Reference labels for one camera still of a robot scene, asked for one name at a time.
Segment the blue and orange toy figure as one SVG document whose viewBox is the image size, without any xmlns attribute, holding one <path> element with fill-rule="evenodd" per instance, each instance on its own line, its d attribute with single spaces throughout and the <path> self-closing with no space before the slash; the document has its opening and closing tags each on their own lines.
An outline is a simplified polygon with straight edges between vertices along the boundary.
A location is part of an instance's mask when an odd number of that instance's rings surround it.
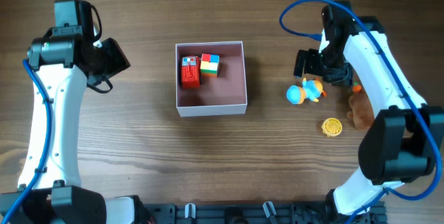
<svg viewBox="0 0 444 224">
<path fill-rule="evenodd" d="M 320 96 L 327 96 L 327 92 L 323 89 L 323 84 L 319 79 L 307 80 L 303 78 L 302 86 L 292 85 L 288 88 L 286 97 L 293 105 L 300 105 L 306 99 L 312 102 L 319 102 Z"/>
</svg>

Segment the red toy robot car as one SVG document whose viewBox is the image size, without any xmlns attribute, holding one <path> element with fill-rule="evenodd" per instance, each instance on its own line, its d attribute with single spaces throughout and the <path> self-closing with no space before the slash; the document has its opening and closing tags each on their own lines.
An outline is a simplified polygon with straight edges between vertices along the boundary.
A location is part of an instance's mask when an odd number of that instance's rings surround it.
<svg viewBox="0 0 444 224">
<path fill-rule="evenodd" d="M 181 60 L 181 85 L 184 89 L 200 87 L 200 59 L 198 56 L 185 56 Z"/>
</svg>

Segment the white box with pink interior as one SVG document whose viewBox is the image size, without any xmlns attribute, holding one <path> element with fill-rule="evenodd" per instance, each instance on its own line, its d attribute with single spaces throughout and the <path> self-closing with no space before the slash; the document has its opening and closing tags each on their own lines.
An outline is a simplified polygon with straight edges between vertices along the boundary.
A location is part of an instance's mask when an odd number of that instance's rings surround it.
<svg viewBox="0 0 444 224">
<path fill-rule="evenodd" d="M 200 87 L 181 85 L 181 60 L 203 53 L 220 57 L 217 77 L 202 76 Z M 244 45 L 241 41 L 176 44 L 176 109 L 181 117 L 245 114 L 248 106 Z"/>
</svg>

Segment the colourful puzzle cube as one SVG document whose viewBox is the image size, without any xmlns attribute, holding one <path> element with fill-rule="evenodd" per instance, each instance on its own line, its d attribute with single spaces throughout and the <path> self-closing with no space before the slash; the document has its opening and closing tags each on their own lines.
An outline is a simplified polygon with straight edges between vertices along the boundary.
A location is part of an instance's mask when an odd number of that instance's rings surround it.
<svg viewBox="0 0 444 224">
<path fill-rule="evenodd" d="M 219 72 L 218 55 L 203 53 L 200 60 L 200 73 L 202 76 L 217 77 Z"/>
</svg>

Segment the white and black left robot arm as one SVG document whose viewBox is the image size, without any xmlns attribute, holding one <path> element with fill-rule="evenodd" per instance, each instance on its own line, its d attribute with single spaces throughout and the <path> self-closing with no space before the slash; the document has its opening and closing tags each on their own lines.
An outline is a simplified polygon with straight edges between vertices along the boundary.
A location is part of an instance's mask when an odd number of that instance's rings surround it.
<svg viewBox="0 0 444 224">
<path fill-rule="evenodd" d="M 31 136 L 13 193 L 1 195 L 4 223 L 152 223 L 137 196 L 105 199 L 82 188 L 80 107 L 86 89 L 129 67 L 117 42 L 103 40 L 97 9 L 83 0 L 54 3 L 55 26 L 33 40 L 23 66 L 33 82 Z"/>
</svg>

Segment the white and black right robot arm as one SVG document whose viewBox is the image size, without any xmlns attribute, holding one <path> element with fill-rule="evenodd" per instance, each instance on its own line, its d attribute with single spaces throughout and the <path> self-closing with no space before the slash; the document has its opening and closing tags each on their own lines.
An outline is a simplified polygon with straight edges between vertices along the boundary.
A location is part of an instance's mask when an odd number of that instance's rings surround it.
<svg viewBox="0 0 444 224">
<path fill-rule="evenodd" d="M 323 31 L 314 35 L 320 47 L 299 51 L 293 72 L 297 77 L 315 75 L 318 81 L 290 87 L 287 98 L 293 104 L 317 101 L 321 83 L 351 86 L 358 77 L 363 90 L 350 99 L 351 117 L 356 123 L 370 117 L 358 169 L 327 197 L 327 218 L 352 219 L 386 194 L 397 194 L 402 185 L 433 175 L 416 200 L 427 197 L 443 174 L 443 109 L 428 105 L 410 85 L 376 17 L 359 17 L 348 1 L 331 0 L 324 0 L 321 14 Z"/>
</svg>

